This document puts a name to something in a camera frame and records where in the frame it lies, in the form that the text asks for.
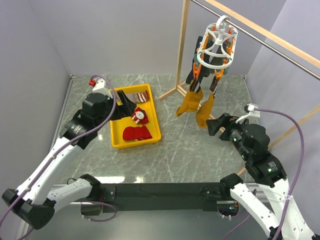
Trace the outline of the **mustard yellow sock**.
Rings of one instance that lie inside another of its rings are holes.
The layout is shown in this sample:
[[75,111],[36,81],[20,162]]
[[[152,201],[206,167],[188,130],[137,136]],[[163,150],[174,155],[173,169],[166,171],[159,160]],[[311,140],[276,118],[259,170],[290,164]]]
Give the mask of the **mustard yellow sock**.
[[192,80],[181,106],[176,111],[176,116],[179,117],[184,113],[196,112],[203,96],[199,81]]
[[220,78],[216,78],[215,76],[213,77],[209,88],[211,93],[209,94],[208,99],[201,105],[198,112],[196,113],[196,122],[198,124],[198,127],[201,129],[204,129],[207,126],[206,121],[210,117],[211,110],[215,102],[219,80]]

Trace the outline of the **white round clip hanger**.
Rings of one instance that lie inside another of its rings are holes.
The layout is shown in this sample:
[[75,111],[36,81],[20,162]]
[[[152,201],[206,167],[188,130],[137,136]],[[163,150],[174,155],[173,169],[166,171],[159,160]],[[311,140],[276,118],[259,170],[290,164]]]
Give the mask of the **white round clip hanger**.
[[214,74],[217,79],[221,78],[227,74],[232,65],[235,59],[238,30],[225,20],[230,20],[230,17],[222,15],[217,22],[206,27],[203,38],[195,50],[192,66],[195,79],[198,79],[205,70]]

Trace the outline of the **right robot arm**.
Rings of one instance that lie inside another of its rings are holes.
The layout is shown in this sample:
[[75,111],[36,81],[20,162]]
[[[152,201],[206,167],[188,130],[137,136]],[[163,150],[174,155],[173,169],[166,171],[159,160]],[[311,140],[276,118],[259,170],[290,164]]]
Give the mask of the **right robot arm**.
[[237,174],[221,179],[221,197],[240,203],[270,240],[318,240],[320,236],[309,228],[289,193],[289,181],[281,162],[268,150],[270,138],[266,129],[249,123],[246,116],[236,117],[228,113],[217,119],[208,119],[206,125],[211,136],[224,128],[219,138],[234,145],[272,209],[268,209]]

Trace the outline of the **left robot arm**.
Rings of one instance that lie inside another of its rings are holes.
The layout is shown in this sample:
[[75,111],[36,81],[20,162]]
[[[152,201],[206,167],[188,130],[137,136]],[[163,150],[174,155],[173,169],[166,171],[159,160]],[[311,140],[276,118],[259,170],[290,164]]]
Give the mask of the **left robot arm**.
[[109,120],[130,117],[137,105],[122,90],[116,97],[90,93],[61,130],[51,151],[28,179],[16,189],[8,188],[2,199],[9,209],[35,230],[43,228],[54,214],[70,203],[101,199],[101,183],[84,174],[75,182],[53,190],[52,187],[67,163],[98,136],[98,130]]

